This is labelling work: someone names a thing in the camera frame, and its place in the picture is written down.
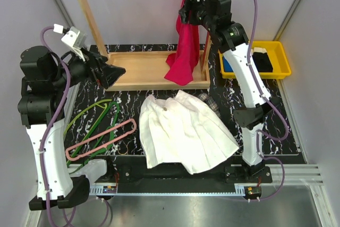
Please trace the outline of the lime green hanger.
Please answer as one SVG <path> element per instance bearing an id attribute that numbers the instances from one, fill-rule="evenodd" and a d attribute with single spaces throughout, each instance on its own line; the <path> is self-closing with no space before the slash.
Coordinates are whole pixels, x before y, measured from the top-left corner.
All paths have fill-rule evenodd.
<path id="1" fill-rule="evenodd" d="M 89 139 L 104 130 L 112 128 L 118 119 L 120 113 L 119 103 L 112 99 L 102 99 L 92 103 L 83 110 L 79 110 L 64 131 L 64 146 L 65 148 L 76 145 L 83 140 Z M 76 157 L 79 154 L 85 153 L 88 150 L 98 148 L 104 143 L 104 138 L 115 138 L 115 131 L 107 134 L 102 134 L 89 144 L 81 145 L 70 150 L 71 157 Z M 109 149 L 100 149 L 98 152 L 91 153 L 89 158 L 93 158 L 99 154 L 105 154 Z"/>

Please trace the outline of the navy plaid skirt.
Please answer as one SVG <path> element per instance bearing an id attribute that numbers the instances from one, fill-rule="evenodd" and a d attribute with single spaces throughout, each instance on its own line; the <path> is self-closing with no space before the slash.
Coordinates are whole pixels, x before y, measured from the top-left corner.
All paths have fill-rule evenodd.
<path id="1" fill-rule="evenodd" d="M 220 110 L 219 107 L 217 105 L 217 103 L 215 102 L 215 100 L 213 99 L 213 97 L 207 93 L 201 93 L 197 96 L 201 101 L 203 101 L 204 103 L 206 103 L 209 108 L 219 117 L 221 118 L 221 114 L 220 114 Z"/>

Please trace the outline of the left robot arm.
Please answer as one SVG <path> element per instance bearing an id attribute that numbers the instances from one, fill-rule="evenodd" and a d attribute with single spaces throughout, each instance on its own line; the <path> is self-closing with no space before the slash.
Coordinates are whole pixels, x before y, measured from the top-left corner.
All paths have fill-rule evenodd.
<path id="1" fill-rule="evenodd" d="M 90 160 L 74 174 L 66 165 L 63 130 L 69 89 L 86 79 L 107 89 L 126 72 L 107 64 L 104 56 L 86 49 L 81 53 L 84 59 L 72 56 L 68 63 L 46 46 L 33 46 L 21 54 L 24 76 L 18 111 L 33 147 L 38 176 L 37 194 L 29 201 L 32 211 L 78 206 L 88 199 L 93 183 L 110 182 L 115 175 L 103 159 Z"/>

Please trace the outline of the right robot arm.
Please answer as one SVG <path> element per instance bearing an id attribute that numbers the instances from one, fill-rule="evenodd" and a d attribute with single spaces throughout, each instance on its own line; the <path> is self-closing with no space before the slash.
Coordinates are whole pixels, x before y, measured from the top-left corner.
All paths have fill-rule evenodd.
<path id="1" fill-rule="evenodd" d="M 277 99 L 266 90 L 248 55 L 249 42 L 243 26 L 232 21 L 231 0 L 184 0 L 179 15 L 182 23 L 203 26 L 209 32 L 212 43 L 235 74 L 244 99 L 244 107 L 233 112 L 242 130 L 241 176 L 246 182 L 254 182 L 265 167 L 259 130 L 264 126 L 265 116 L 277 105 Z"/>

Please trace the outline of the white pink garment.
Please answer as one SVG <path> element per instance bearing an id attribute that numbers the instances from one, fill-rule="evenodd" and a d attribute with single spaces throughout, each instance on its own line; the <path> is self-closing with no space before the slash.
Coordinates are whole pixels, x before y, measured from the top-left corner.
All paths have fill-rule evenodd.
<path id="1" fill-rule="evenodd" d="M 148 169 L 180 163 L 189 174 L 197 174 L 213 169 L 239 149 L 218 115 L 182 90 L 173 98 L 149 95 L 144 100 L 139 134 Z"/>

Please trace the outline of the magenta pink shirt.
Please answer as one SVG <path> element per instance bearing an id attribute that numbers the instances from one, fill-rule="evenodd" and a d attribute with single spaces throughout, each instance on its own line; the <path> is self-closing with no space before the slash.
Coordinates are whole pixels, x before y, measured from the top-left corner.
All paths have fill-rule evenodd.
<path id="1" fill-rule="evenodd" d="M 177 85 L 185 86 L 193 81 L 193 70 L 199 62 L 199 29 L 198 26 L 182 23 L 181 17 L 178 16 L 176 31 L 177 51 L 169 54 L 166 59 L 169 70 L 164 78 Z"/>

